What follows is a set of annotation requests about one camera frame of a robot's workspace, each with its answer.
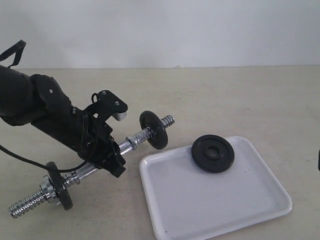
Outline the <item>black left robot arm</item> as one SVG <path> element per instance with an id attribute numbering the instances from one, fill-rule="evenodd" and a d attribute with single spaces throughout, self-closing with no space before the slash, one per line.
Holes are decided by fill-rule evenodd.
<path id="1" fill-rule="evenodd" d="M 121 121 L 128 106 L 109 90 L 94 93 L 91 100 L 89 106 L 79 109 L 53 77 L 0 68 L 1 119 L 10 126 L 31 124 L 84 161 L 119 177 L 126 161 L 107 120 Z"/>

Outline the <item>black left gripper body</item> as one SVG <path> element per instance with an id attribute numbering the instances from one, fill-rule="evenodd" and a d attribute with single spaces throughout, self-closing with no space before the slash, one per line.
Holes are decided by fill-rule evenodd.
<path id="1" fill-rule="evenodd" d="M 73 150 L 83 160 L 113 158 L 112 128 L 101 111 L 71 107 L 67 112 L 47 114 L 31 125 Z"/>

